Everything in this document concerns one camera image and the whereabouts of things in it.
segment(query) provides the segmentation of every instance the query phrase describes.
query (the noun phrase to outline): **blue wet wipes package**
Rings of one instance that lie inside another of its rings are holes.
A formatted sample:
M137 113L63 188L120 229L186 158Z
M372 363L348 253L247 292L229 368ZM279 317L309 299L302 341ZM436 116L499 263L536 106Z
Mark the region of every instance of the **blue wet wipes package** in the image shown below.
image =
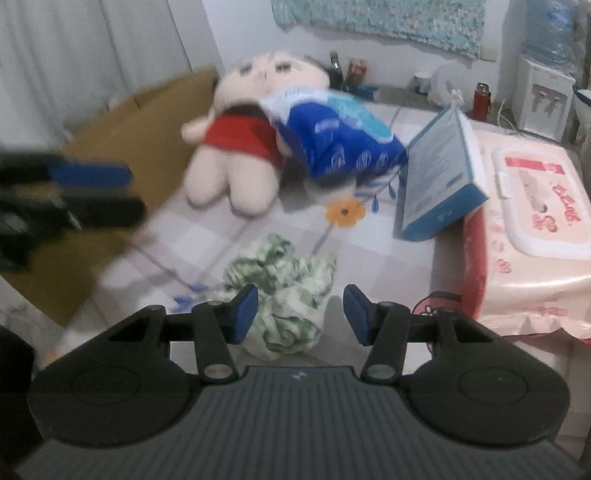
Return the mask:
M347 93L293 87L261 106L312 179L380 173L408 160L390 128Z

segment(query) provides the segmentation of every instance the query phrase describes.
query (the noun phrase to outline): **brown cardboard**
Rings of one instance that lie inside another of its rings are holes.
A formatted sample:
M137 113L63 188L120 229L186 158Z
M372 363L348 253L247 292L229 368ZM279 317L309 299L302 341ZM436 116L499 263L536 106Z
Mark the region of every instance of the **brown cardboard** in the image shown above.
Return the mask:
M134 175L133 190L153 212L181 183L194 147L183 142L180 128L208 112L216 77L215 68L207 67L135 95L80 132L64 153L80 161L126 162ZM131 233L68 233L33 253L29 272L4 277L43 313L66 325L101 272L129 247Z

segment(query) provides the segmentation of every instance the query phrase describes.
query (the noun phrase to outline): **crumpled green cloth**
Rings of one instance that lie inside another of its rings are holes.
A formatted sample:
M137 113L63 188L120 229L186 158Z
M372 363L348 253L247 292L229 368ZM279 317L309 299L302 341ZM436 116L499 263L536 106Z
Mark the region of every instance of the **crumpled green cloth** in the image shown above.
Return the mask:
M274 233L254 241L226 268L224 290L209 296L228 301L249 283L258 287L259 311L242 344L263 360L311 348L322 333L336 256L295 254L293 244Z

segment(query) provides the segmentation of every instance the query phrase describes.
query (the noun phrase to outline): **gray curtain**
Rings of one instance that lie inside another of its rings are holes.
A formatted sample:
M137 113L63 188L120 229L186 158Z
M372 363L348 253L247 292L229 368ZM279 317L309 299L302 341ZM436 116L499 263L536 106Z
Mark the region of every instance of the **gray curtain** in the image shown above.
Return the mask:
M167 0L0 0L0 66L23 122L49 146L190 71Z

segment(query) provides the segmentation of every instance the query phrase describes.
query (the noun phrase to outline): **red thermos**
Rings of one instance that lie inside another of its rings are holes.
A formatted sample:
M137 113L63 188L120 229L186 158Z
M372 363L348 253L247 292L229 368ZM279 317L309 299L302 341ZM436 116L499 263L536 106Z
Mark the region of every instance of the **red thermos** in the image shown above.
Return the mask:
M474 107L472 118L479 122L486 122L491 107L491 90L486 83L479 83L474 90Z

